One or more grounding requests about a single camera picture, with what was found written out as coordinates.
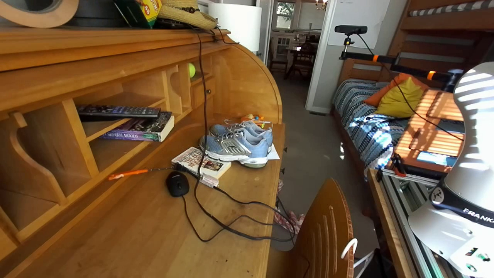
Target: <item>sneaker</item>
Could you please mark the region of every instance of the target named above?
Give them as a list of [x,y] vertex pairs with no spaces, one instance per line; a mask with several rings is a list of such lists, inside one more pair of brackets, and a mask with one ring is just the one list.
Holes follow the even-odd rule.
[[268,163],[268,143],[261,137],[253,136],[245,128],[217,137],[203,136],[199,146],[207,156],[221,161],[239,161],[251,168],[261,168]]
[[272,129],[262,129],[252,121],[245,121],[242,123],[228,124],[227,126],[214,125],[210,127],[209,132],[211,135],[218,137],[220,135],[233,132],[236,129],[246,129],[251,135],[265,139],[268,143],[268,152],[271,152],[273,148],[273,130]]

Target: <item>tennis ball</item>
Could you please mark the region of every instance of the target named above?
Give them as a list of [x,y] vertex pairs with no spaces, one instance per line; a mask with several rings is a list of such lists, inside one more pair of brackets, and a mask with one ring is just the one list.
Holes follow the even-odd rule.
[[194,66],[193,63],[189,63],[189,76],[190,78],[194,77],[196,75],[196,67]]

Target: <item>black remote control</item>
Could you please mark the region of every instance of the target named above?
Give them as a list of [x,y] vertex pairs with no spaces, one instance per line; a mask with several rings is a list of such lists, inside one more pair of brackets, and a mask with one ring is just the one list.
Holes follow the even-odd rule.
[[159,108],[114,106],[114,105],[77,105],[77,113],[85,121],[112,121],[119,118],[157,118]]

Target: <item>straw hat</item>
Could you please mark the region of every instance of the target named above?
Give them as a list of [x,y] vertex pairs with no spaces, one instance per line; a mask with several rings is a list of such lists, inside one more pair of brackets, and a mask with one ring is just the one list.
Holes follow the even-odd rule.
[[199,11],[196,0],[163,0],[159,18],[189,23],[202,29],[214,29],[218,21]]

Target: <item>lamp shade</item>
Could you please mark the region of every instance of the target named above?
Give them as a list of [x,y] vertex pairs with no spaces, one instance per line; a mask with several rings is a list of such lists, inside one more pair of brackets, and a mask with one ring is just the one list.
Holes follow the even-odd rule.
[[228,29],[232,40],[250,51],[259,50],[262,9],[236,4],[209,4],[209,15],[218,19],[222,29]]

